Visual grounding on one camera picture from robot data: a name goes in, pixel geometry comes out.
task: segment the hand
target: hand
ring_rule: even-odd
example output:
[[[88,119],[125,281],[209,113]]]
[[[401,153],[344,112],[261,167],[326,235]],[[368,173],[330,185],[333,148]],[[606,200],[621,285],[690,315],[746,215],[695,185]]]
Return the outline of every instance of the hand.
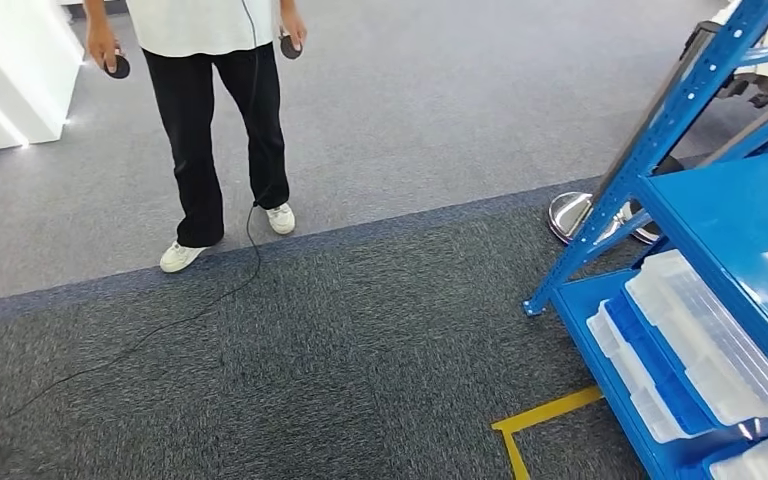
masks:
[[[293,41],[293,48],[300,52],[307,39],[307,28],[305,28],[298,10],[295,7],[282,7],[281,21],[284,24],[284,31],[290,35],[290,39]]]
[[[113,36],[113,30],[106,21],[89,22],[87,29],[87,50],[102,70],[107,65],[107,71],[116,71],[116,52],[119,44]]]

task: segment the gray carpet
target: gray carpet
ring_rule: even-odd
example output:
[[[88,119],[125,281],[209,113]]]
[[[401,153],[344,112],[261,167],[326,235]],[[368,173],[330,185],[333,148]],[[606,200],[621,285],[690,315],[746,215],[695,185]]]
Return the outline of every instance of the gray carpet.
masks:
[[[601,174],[693,26],[724,4],[300,0],[305,54],[279,60],[298,234]],[[153,266],[173,240],[180,207],[146,67],[130,19],[113,25],[131,77],[84,67],[63,139],[0,151],[0,297]],[[678,156],[755,114],[717,102]],[[214,145],[233,250],[251,194],[225,93]],[[257,240],[274,240],[256,220]]]
[[[491,423],[592,385],[520,302],[577,182],[266,245],[248,287],[0,424],[0,479],[504,479]],[[629,242],[594,270],[627,264]],[[0,412],[187,318],[254,252],[0,300]],[[534,478],[639,478],[604,403],[516,435]]]

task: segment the metal pole base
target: metal pole base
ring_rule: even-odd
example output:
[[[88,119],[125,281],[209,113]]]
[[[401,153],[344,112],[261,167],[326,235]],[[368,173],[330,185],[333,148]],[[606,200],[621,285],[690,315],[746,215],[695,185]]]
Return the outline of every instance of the metal pole base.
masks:
[[[589,193],[567,192],[552,200],[549,205],[549,228],[562,242],[569,244],[572,241],[578,226],[587,219],[591,208],[593,208],[592,198],[593,195]],[[608,228],[602,232],[599,240],[611,236],[629,218],[631,218],[631,209],[626,203],[622,210],[614,216]],[[647,231],[646,227],[635,230],[634,237],[647,245],[655,243],[655,240],[658,239],[658,235]]]

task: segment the white furniture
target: white furniture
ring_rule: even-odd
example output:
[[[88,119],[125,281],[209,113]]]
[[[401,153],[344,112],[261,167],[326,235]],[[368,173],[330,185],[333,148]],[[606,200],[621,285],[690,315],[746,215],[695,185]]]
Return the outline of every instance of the white furniture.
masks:
[[[0,148],[60,138],[83,47],[51,0],[0,0]]]

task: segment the black cable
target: black cable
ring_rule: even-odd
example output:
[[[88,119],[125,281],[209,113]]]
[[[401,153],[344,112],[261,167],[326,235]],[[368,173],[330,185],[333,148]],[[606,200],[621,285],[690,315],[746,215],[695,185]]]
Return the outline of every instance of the black cable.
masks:
[[[259,64],[259,62],[258,62],[258,54],[259,54],[259,52],[257,51],[257,48],[258,48],[257,47],[257,30],[256,30],[255,25],[254,25],[254,19],[252,18],[251,13],[249,12],[248,5],[246,5],[245,0],[241,0],[241,1],[243,3],[243,9],[246,11],[246,17],[248,17],[249,24],[251,25],[252,44],[253,44],[253,47],[254,47],[252,49],[252,53],[253,53],[253,56],[254,56],[254,68],[253,68],[254,73],[252,75],[252,91],[251,91],[251,95],[249,96],[249,105],[247,107],[248,111],[252,112],[252,109],[254,108],[255,94],[257,93],[257,81],[258,81],[258,73],[259,73],[258,72],[258,68],[259,68],[259,65],[258,65]],[[255,126],[254,125],[250,125],[249,128],[251,130],[255,130]],[[266,149],[266,146],[263,145],[263,143],[262,143],[263,140],[260,138],[259,135],[254,134],[252,136],[256,139],[256,141],[261,142],[261,146],[264,149]],[[261,267],[261,264],[263,263],[263,259],[262,259],[261,255],[260,255],[260,248],[258,247],[257,243],[255,243],[254,238],[252,238],[252,235],[251,235],[251,217],[252,217],[252,213],[254,212],[255,207],[257,207],[260,204],[260,201],[266,196],[267,193],[269,193],[269,190],[272,188],[273,183],[272,183],[272,178],[271,177],[272,177],[272,175],[270,175],[270,183],[269,183],[269,185],[266,186],[266,189],[264,189],[264,191],[260,194],[260,196],[255,198],[254,202],[252,203],[251,208],[249,208],[248,217],[246,218],[246,236],[249,238],[249,242],[251,242],[252,247],[254,248],[255,256],[257,257],[257,263],[255,265],[255,270],[254,270],[254,273],[252,274],[251,277],[249,277],[245,282],[241,283],[240,285],[237,285],[236,287],[232,288],[231,290],[223,293],[219,297],[217,297],[214,300],[212,300],[210,303],[208,303],[203,309],[201,309],[195,315],[193,315],[191,317],[187,317],[187,318],[182,319],[182,320],[176,320],[174,322],[166,323],[166,324],[160,325],[159,327],[154,328],[152,331],[150,331],[147,334],[143,335],[136,343],[134,343],[130,347],[122,350],[119,353],[119,355],[117,355],[116,357],[113,358],[113,360],[110,360],[108,362],[102,363],[101,365],[97,365],[97,366],[92,367],[92,368],[88,368],[88,369],[85,369],[85,370],[77,371],[75,373],[67,375],[67,376],[65,376],[65,377],[63,377],[63,378],[61,378],[61,379],[59,379],[59,380],[49,384],[48,386],[46,386],[45,388],[43,388],[42,390],[37,392],[36,395],[34,395],[33,397],[30,397],[28,400],[26,400],[18,408],[15,408],[15,409],[11,410],[10,413],[8,413],[7,415],[4,415],[3,417],[1,417],[0,418],[0,423],[1,422],[5,422],[7,420],[10,420],[11,418],[15,417],[16,415],[19,415],[20,413],[25,411],[28,407],[33,405],[34,402],[36,402],[37,400],[39,400],[40,398],[45,396],[45,394],[47,394],[51,390],[55,389],[57,386],[62,385],[64,383],[67,383],[67,382],[69,382],[69,381],[71,381],[71,380],[73,380],[75,378],[81,377],[83,375],[87,375],[87,374],[90,374],[90,373],[93,373],[93,372],[98,372],[100,370],[104,370],[106,368],[109,368],[109,367],[113,366],[117,362],[119,362],[121,360],[124,360],[125,358],[129,357],[131,354],[133,354],[134,352],[139,350],[139,348],[143,345],[143,343],[146,340],[148,340],[149,338],[151,338],[153,335],[155,335],[157,333],[160,333],[160,332],[162,332],[164,330],[168,330],[170,328],[176,327],[178,325],[183,325],[183,324],[187,324],[187,323],[194,322],[194,321],[198,320],[199,318],[201,318],[204,315],[206,315],[207,313],[209,313],[211,308],[213,306],[215,306],[217,303],[221,302],[223,299],[227,298],[228,296],[233,295],[233,294],[239,292],[240,290],[242,290],[243,288],[245,288],[249,284],[251,284],[257,278],[258,274],[260,273],[260,267]]]
[[[251,277],[249,277],[245,282],[241,283],[240,285],[232,288],[231,290],[223,293],[219,297],[217,297],[214,300],[212,300],[210,303],[208,303],[204,308],[202,308],[195,315],[187,317],[187,318],[182,319],[182,320],[176,320],[174,322],[166,323],[166,324],[160,325],[159,327],[155,327],[152,331],[150,331],[147,334],[143,335],[133,345],[131,345],[130,347],[128,347],[125,350],[123,350],[122,352],[120,352],[119,355],[117,355],[116,357],[113,358],[113,360],[110,360],[108,362],[102,363],[101,365],[96,365],[95,367],[92,367],[92,368],[87,368],[85,370],[77,371],[75,373],[67,375],[67,376],[65,376],[65,377],[63,377],[63,378],[61,378],[61,379],[59,379],[59,380],[49,384],[47,387],[45,387],[42,390],[40,390],[39,392],[37,392],[36,395],[34,395],[33,397],[31,397],[27,401],[25,401],[25,403],[23,403],[21,406],[19,406],[18,408],[13,409],[12,411],[10,411],[10,413],[8,413],[7,415],[4,415],[3,417],[1,417],[0,418],[0,422],[4,422],[4,421],[7,421],[7,420],[10,420],[11,418],[15,417],[16,415],[22,413],[23,411],[25,411],[25,409],[30,407],[34,402],[36,402],[37,400],[42,398],[46,393],[50,392],[51,390],[56,388],[58,385],[62,385],[64,383],[66,383],[66,382],[69,382],[69,381],[71,381],[71,380],[73,380],[75,378],[81,377],[83,375],[87,375],[89,373],[97,372],[99,370],[104,370],[104,369],[109,368],[109,367],[113,366],[114,364],[124,360],[125,358],[129,357],[131,354],[133,354],[134,352],[139,350],[139,348],[143,345],[143,343],[146,340],[148,340],[149,338],[151,338],[152,336],[154,336],[155,334],[160,333],[160,332],[162,332],[164,330],[168,330],[168,329],[170,329],[172,327],[176,327],[178,325],[182,325],[182,324],[185,324],[185,323],[190,323],[190,322],[194,322],[194,321],[198,320],[199,318],[201,318],[204,315],[206,315],[207,313],[209,313],[210,309],[214,305],[216,305],[217,303],[221,302],[223,299],[227,298],[228,296],[233,295],[233,294],[239,292],[243,288],[247,287],[251,282],[253,282],[257,278],[258,274],[260,273],[260,267],[261,267],[261,264],[262,264],[262,258],[261,258],[261,255],[260,255],[260,248],[258,247],[257,243],[255,243],[255,241],[254,241],[254,239],[252,238],[252,235],[251,235],[251,216],[252,216],[252,212],[254,212],[254,208],[255,208],[255,205],[252,205],[251,208],[249,208],[248,218],[246,219],[246,236],[248,236],[249,241],[252,244],[252,247],[254,247],[255,256],[257,257],[257,263],[255,264],[254,273],[252,274]]]

